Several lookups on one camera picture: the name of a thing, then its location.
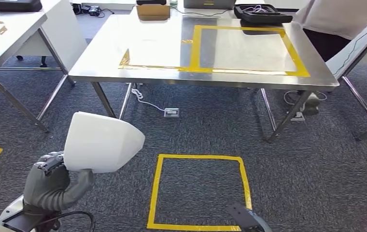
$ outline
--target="white object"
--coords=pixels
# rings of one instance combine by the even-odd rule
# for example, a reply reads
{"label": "white object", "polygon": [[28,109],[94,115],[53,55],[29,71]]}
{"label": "white object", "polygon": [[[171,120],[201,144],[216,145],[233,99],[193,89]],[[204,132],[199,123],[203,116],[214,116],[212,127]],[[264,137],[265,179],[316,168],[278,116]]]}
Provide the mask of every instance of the white object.
{"label": "white object", "polygon": [[143,133],[127,122],[77,112],[67,135],[64,163],[69,171],[112,173],[134,157],[144,141]]}
{"label": "white object", "polygon": [[294,20],[303,28],[352,40],[367,26],[367,0],[310,0]]}
{"label": "white object", "polygon": [[[69,71],[87,48],[87,42],[68,0],[41,0],[41,2],[43,8],[40,12],[47,16],[41,28]],[[51,56],[51,53],[41,36],[35,33],[21,46],[16,55]]]}

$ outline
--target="black cable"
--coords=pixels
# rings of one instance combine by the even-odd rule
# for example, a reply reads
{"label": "black cable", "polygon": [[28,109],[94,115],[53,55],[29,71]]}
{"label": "black cable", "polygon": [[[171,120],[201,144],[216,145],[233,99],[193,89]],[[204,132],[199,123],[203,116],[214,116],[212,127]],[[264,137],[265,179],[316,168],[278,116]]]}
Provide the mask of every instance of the black cable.
{"label": "black cable", "polygon": [[181,12],[180,10],[178,10],[176,7],[174,6],[171,6],[171,8],[175,9],[176,11],[178,11],[179,13],[181,14],[196,14],[196,15],[203,15],[203,16],[208,16],[208,17],[211,17],[211,16],[215,16],[215,15],[222,15],[223,13],[227,12],[227,11],[231,11],[232,9],[229,9],[229,10],[224,10],[223,12],[221,13],[216,13],[216,14],[211,14],[211,15],[208,15],[208,14],[201,14],[201,13],[195,13],[195,12]]}
{"label": "black cable", "polygon": [[91,221],[91,226],[90,226],[89,232],[94,232],[94,230],[95,230],[95,218],[94,218],[94,215],[92,215],[90,212],[87,212],[87,211],[72,211],[72,212],[60,214],[57,217],[54,217],[54,218],[48,219],[46,221],[40,222],[37,226],[43,225],[45,223],[48,223],[48,222],[51,222],[51,221],[54,221],[54,220],[57,220],[57,219],[60,219],[60,218],[63,218],[63,217],[74,215],[74,214],[84,214],[84,215],[87,215],[90,218],[90,221]]}
{"label": "black cable", "polygon": [[98,18],[104,18],[104,17],[105,17],[105,13],[104,13],[103,11],[100,11],[100,12],[99,12],[99,14],[101,14],[101,13],[103,14],[103,16],[102,16],[102,17],[100,17],[100,16],[98,15],[98,16],[97,16]]}
{"label": "black cable", "polygon": [[337,71],[335,72],[335,73],[333,73],[333,75],[336,75],[345,65],[346,65],[346,62],[350,59],[350,56],[351,56],[351,54],[355,51],[355,46],[357,45],[357,42],[360,40],[360,39],[362,39],[364,36],[366,36],[367,35],[367,33],[365,33],[364,35],[362,35],[360,38],[358,38],[356,41],[355,41],[355,43],[354,43],[354,46],[353,46],[353,50],[349,53],[349,55],[348,55],[348,57],[347,57],[347,59],[343,62],[343,65],[339,68],[339,69],[337,69]]}
{"label": "black cable", "polygon": [[112,11],[112,10],[110,10],[110,9],[108,9],[108,8],[105,8],[104,10],[101,10],[101,11],[105,11],[105,10],[107,10],[107,11],[111,12],[111,14],[112,14],[112,15],[114,15],[114,14],[115,14],[115,13],[114,13],[114,11]]}

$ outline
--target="black tray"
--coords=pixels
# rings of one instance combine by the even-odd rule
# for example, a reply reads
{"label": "black tray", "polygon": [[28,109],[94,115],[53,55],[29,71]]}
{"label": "black tray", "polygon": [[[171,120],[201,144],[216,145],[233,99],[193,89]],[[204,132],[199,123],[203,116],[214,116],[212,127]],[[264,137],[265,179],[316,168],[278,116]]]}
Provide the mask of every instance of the black tray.
{"label": "black tray", "polygon": [[0,12],[37,12],[41,9],[40,0],[0,0]]}
{"label": "black tray", "polygon": [[[255,14],[248,12],[248,8],[256,6],[261,6],[263,9],[269,11],[269,14],[265,15],[265,13]],[[234,12],[237,18],[243,19],[252,24],[290,23],[293,19],[293,16],[291,15],[279,13],[279,11],[270,4],[236,4]]]}
{"label": "black tray", "polygon": [[167,0],[137,0],[137,5],[145,5],[145,4],[167,4]]}

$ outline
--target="black pants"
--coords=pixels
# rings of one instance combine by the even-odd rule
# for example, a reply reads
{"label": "black pants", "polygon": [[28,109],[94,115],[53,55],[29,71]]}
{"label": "black pants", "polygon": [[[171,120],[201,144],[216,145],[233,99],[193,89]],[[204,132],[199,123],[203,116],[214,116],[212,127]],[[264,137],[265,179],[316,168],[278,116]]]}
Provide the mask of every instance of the black pants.
{"label": "black pants", "polygon": [[339,53],[351,41],[338,35],[303,30],[325,62]]}

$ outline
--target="gray glove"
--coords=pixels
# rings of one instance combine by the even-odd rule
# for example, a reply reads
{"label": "gray glove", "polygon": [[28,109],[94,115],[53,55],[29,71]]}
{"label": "gray glove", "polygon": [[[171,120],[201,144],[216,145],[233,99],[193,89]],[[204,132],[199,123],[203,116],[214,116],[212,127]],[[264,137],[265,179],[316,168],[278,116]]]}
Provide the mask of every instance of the gray glove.
{"label": "gray glove", "polygon": [[69,171],[64,164],[45,171],[33,165],[24,186],[24,202],[42,209],[62,211],[74,206],[93,187],[94,177],[91,169],[82,169],[77,183],[71,188]]}

